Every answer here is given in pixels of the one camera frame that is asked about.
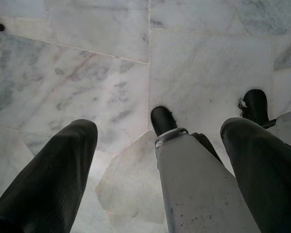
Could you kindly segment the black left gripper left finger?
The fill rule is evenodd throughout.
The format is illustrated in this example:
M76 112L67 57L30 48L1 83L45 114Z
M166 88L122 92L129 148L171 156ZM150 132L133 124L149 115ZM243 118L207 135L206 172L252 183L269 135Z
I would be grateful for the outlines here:
M97 136L96 124L86 119L54 135L0 197L0 233L70 232Z

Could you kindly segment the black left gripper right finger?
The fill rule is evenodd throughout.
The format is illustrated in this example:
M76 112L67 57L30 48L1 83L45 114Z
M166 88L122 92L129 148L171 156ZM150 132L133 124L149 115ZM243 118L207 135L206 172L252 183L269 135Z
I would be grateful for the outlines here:
M260 231L291 233L291 149L245 118L226 120L220 136Z

